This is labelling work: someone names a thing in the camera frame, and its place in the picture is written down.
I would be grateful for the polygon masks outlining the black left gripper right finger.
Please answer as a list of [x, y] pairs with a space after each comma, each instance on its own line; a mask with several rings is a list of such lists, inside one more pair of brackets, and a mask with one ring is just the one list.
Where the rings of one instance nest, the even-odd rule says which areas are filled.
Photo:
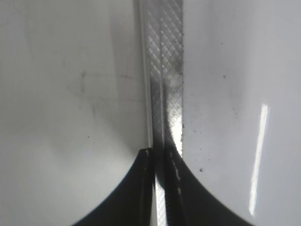
[[249, 226], [196, 179], [173, 144], [164, 147], [165, 202], [169, 226]]

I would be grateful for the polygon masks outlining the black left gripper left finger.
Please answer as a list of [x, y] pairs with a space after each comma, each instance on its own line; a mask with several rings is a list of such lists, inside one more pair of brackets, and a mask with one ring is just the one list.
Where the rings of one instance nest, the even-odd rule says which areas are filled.
[[120, 184], [76, 225], [149, 226], [154, 180], [153, 150], [141, 149]]

